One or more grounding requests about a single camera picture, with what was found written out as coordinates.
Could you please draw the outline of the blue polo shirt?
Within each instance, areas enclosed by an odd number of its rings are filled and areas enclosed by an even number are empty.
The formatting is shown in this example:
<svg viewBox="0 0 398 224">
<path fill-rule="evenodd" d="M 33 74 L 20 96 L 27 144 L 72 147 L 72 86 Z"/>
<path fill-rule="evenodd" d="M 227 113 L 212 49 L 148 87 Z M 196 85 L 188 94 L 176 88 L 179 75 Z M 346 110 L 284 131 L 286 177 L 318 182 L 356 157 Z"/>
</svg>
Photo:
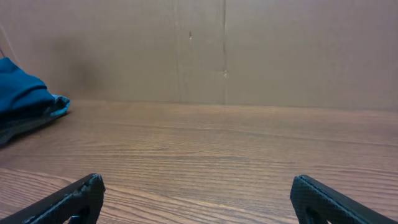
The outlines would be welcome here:
<svg viewBox="0 0 398 224">
<path fill-rule="evenodd" d="M 1 59 L 1 119 L 38 116 L 54 103 L 42 80 L 27 74 L 9 58 Z"/>
</svg>

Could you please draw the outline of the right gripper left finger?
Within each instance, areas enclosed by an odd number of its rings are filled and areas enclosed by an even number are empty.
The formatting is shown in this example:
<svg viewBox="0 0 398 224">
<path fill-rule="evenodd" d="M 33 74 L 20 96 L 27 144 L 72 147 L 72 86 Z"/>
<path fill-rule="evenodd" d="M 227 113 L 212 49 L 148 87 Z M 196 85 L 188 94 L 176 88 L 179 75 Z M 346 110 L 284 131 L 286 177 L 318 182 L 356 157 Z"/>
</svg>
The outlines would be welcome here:
<svg viewBox="0 0 398 224">
<path fill-rule="evenodd" d="M 86 177 L 64 187 L 42 200 L 9 215 L 1 224 L 95 224 L 104 201 L 103 178 L 99 174 Z"/>
</svg>

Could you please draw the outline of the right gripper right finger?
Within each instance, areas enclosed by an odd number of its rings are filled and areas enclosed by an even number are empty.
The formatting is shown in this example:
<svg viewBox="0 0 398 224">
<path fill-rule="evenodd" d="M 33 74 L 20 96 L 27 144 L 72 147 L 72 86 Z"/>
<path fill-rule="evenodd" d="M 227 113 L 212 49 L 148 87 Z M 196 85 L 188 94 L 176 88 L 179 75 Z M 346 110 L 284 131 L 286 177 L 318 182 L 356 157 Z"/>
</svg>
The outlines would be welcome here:
<svg viewBox="0 0 398 224">
<path fill-rule="evenodd" d="M 294 177 L 290 200 L 300 224 L 397 224 L 307 175 Z"/>
</svg>

